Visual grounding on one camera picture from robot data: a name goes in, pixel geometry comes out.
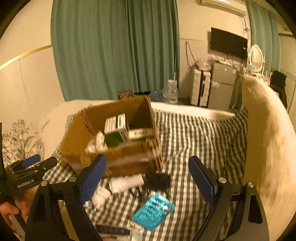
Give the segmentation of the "person's left hand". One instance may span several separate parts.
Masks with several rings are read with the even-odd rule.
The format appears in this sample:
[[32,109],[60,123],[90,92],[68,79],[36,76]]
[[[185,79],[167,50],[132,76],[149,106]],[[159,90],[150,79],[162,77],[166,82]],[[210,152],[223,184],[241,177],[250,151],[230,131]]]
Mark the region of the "person's left hand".
[[[21,213],[25,217],[28,217],[29,206],[28,206],[28,198],[27,198],[26,194],[27,194],[27,191],[25,191],[24,195],[20,198],[20,202],[21,202]],[[12,224],[9,216],[16,215],[18,213],[19,213],[19,209],[16,206],[14,206],[8,202],[4,202],[1,204],[1,215],[4,218],[5,222],[7,223],[7,225],[10,227],[10,229],[12,229],[14,232],[16,231],[16,228]]]

